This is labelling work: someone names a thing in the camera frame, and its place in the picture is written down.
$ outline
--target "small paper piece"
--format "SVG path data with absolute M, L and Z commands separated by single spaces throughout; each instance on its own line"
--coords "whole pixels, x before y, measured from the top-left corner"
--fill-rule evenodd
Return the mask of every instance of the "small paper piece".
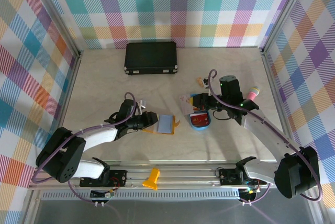
M 179 97 L 182 111 L 184 115 L 189 115 L 193 113 L 193 105 L 191 104 L 191 96 L 190 95 L 182 95 Z
M 172 115 L 160 115 L 157 132 L 170 134 L 172 132 L 172 119 Z

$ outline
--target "floor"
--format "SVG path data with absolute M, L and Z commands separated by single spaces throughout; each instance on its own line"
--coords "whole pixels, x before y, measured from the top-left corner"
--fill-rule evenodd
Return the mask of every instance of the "floor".
M 178 73 L 174 75 L 136 75 L 124 73 L 125 50 L 86 50 L 74 85 L 64 126 L 71 130 L 99 125 L 119 111 L 125 92 L 137 100 L 147 101 L 147 110 L 173 114 L 180 119 L 174 135 L 137 132 L 87 150 L 83 158 L 102 160 L 227 160 L 248 156 L 273 159 L 265 146 L 234 120 L 212 118 L 208 129 L 193 130 L 183 116 L 178 98 L 183 94 L 206 92 L 196 79 L 218 71 L 214 90 L 219 93 L 218 79 L 235 75 L 246 97 L 250 87 L 261 92 L 255 102 L 268 119 L 279 128 L 280 121 L 267 81 L 259 50 L 256 48 L 178 49 Z

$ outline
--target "yellow clamp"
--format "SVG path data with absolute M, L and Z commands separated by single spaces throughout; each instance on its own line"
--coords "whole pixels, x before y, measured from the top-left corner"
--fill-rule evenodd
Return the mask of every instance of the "yellow clamp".
M 159 177 L 159 174 L 160 174 L 160 171 L 159 169 L 157 168 L 153 168 L 151 170 L 151 173 L 150 173 L 150 176 L 148 178 L 147 181 L 144 181 L 143 182 L 143 186 L 147 187 L 147 188 L 150 188 L 150 189 L 154 189 L 154 190 L 157 190 L 157 179 Z

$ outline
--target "black briefcase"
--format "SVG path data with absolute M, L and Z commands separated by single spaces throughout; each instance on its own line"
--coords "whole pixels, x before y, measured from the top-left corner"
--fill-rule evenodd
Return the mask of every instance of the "black briefcase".
M 177 71 L 175 42 L 133 42 L 127 44 L 126 74 L 173 74 Z

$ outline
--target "pink microphone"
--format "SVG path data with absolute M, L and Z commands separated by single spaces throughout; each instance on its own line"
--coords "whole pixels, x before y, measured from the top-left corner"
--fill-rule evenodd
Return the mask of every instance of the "pink microphone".
M 247 99 L 250 99 L 251 101 L 253 101 L 259 93 L 260 93 L 260 89 L 257 86 L 254 86 L 254 87 L 250 88 Z

